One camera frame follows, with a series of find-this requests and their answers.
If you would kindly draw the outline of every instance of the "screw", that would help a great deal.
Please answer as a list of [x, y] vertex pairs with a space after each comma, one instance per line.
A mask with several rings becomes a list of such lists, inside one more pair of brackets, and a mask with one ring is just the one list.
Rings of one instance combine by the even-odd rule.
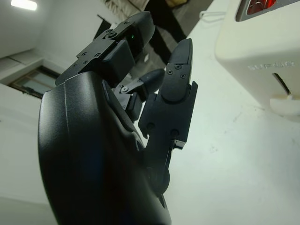
[[173, 138], [175, 138], [175, 137], [177, 137], [179, 135], [179, 132], [178, 132], [178, 130], [171, 130], [171, 137], [173, 137]]
[[115, 31], [112, 31], [107, 35], [108, 38], [113, 38], [115, 36], [117, 36], [117, 33]]
[[175, 69], [181, 69], [181, 65], [175, 65]]
[[150, 131], [150, 130], [153, 130], [155, 127], [154, 123], [148, 123], [147, 124], [147, 129]]
[[128, 87], [124, 86], [122, 89], [121, 89], [122, 92], [126, 92], [128, 91]]

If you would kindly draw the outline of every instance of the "cable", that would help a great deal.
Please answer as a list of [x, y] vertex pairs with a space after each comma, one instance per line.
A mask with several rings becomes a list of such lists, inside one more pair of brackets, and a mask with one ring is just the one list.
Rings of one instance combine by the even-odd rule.
[[221, 18], [218, 18], [218, 19], [215, 19], [215, 20], [206, 20], [206, 19], [204, 19], [204, 15], [206, 15], [206, 16], [220, 16], [220, 15], [225, 15], [225, 14], [226, 14], [226, 12], [201, 11], [200, 14], [199, 14], [199, 18], [200, 18], [200, 20], [202, 20], [202, 21], [204, 21], [206, 23], [214, 23], [214, 22], [223, 20], [224, 17], [221, 17]]

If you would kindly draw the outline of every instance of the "ceiling light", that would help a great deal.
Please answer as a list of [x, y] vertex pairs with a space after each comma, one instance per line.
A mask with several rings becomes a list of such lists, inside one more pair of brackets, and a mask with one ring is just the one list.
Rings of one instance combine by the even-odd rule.
[[37, 9], [37, 3], [30, 0], [11, 0], [10, 5], [19, 8], [29, 9], [29, 10]]

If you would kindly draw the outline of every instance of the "white wall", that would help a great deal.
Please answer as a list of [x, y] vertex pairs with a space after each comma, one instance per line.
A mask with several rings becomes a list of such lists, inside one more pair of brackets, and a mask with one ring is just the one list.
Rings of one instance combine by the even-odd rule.
[[36, 52], [45, 58], [44, 66], [62, 73], [76, 55], [92, 42], [102, 20], [118, 19], [101, 0], [57, 0], [43, 29]]
[[36, 46], [53, 0], [35, 0], [37, 10], [31, 11], [0, 1], [0, 58]]
[[0, 84], [0, 197], [48, 204], [38, 162], [40, 103]]
[[57, 225], [47, 204], [0, 198], [1, 225]]

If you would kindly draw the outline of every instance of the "black screw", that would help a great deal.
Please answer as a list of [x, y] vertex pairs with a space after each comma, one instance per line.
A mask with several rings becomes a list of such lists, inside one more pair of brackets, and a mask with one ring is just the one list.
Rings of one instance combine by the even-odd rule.
[[154, 123], [148, 123], [147, 124], [147, 129], [150, 131], [150, 130], [153, 130], [155, 127]]
[[117, 36], [117, 33], [115, 31], [112, 31], [107, 35], [108, 38], [113, 38], [115, 36]]
[[181, 69], [181, 65], [175, 65], [175, 69]]
[[171, 130], [171, 137], [173, 137], [173, 138], [175, 138], [175, 137], [177, 137], [179, 135], [179, 132], [178, 132], [178, 130]]

